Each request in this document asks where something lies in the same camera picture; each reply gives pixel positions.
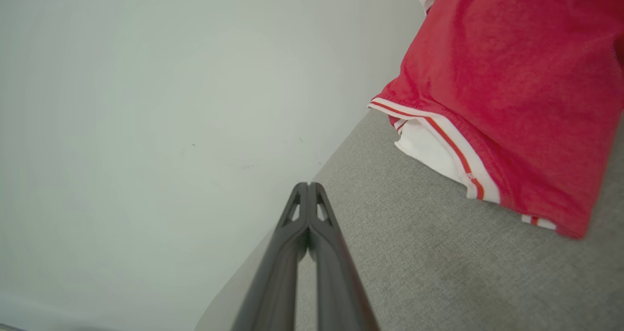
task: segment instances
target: gray couch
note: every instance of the gray couch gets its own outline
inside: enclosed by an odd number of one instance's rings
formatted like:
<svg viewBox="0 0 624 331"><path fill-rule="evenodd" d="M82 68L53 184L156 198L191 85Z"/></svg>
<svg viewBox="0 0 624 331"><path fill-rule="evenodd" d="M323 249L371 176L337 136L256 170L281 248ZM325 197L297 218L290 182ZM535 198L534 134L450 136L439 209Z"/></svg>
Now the gray couch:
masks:
<svg viewBox="0 0 624 331"><path fill-rule="evenodd" d="M624 329L622 127L579 241L467 199L463 185L396 149L397 138L384 114L369 111L314 178L325 186L382 330ZM196 331L230 328L269 238ZM296 329L312 331L316 271L309 257L299 266Z"/></svg>

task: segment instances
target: black plastic tool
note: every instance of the black plastic tool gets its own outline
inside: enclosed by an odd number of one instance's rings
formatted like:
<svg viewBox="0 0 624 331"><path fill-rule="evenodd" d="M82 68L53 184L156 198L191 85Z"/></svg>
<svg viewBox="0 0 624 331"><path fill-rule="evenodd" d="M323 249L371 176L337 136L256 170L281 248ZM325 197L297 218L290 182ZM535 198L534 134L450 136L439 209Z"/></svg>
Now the black plastic tool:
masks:
<svg viewBox="0 0 624 331"><path fill-rule="evenodd" d="M299 216L293 218L297 206ZM325 189L301 182L279 218L232 331L294 330L297 265L307 250L316 262L318 329L379 329Z"/></svg>

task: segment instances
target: white stripe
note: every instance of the white stripe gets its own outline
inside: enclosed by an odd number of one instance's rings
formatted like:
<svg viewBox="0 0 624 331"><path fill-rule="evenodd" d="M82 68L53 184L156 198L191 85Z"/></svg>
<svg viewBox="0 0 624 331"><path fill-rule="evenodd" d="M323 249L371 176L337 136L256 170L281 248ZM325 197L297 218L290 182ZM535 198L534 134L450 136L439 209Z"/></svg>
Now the white stripe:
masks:
<svg viewBox="0 0 624 331"><path fill-rule="evenodd" d="M407 120L405 120L404 118L400 118L399 120L397 120L397 122L394 123L394 128L399 129L399 127L401 127L401 125L405 124L406 122Z"/></svg>
<svg viewBox="0 0 624 331"><path fill-rule="evenodd" d="M531 224L531 218L533 218L533 217L530 216L530 215L521 214L522 222L526 222L527 224ZM545 229L551 229L551 230L557 229L557 225L555 225L552 221L546 220L544 218L538 218L537 219L537 226L543 227Z"/></svg>
<svg viewBox="0 0 624 331"><path fill-rule="evenodd" d="M414 117L405 116L400 113L395 113L390 109L386 109L383 106L377 106L377 104L373 104L372 102L376 102L379 104L383 104L384 106L395 109L399 112L413 115ZM468 189L467 197L468 198L477 198L477 186L472 183L470 180L472 177L477 178L479 183L483 186L483 200L487 200L488 202L501 203L501 194L499 192L499 187L495 184L490 177L490 174L486 170L483 162L479 155L477 155L476 151L472 148L468 140L459 132L459 130L448 120L448 118L437 114L431 113L427 111L421 111L419 109L414 109L406 106L402 106L401 104L397 104L394 102L390 102L389 100L385 100L380 97L373 98L372 102L368 104L368 107L377 109L386 113L390 116L394 116L397 118L403 119L413 119L419 116L421 117L430 117L435 123L446 133L446 135L454 142L455 146L459 149L459 151L463 154L470 166L470 170L472 173L466 174L464 171L464 166L462 166L462 162L459 156L455 153L453 148L446 143L444 138L432 127L428 122L423 120L423 126L427 127L427 129L437 138L437 140L446 148L446 151L453 158L455 169L461 179L461 182Z"/></svg>

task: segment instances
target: red fabric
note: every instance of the red fabric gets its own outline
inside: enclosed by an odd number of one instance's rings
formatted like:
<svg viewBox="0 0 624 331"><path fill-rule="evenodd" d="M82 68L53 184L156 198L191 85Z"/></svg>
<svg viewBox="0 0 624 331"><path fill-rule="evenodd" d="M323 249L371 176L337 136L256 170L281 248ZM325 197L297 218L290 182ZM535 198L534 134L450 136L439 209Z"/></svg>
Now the red fabric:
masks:
<svg viewBox="0 0 624 331"><path fill-rule="evenodd" d="M446 116L501 205L583 237L624 107L623 5L436 0L377 97Z"/></svg>

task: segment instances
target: white wall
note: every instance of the white wall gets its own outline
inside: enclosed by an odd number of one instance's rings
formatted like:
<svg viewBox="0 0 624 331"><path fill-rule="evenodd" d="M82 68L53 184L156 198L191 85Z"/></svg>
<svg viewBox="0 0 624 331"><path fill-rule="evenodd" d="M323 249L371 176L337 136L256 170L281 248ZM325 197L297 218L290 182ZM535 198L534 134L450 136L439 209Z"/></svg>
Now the white wall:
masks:
<svg viewBox="0 0 624 331"><path fill-rule="evenodd" d="M417 0L0 0L0 323L192 330Z"/></svg>

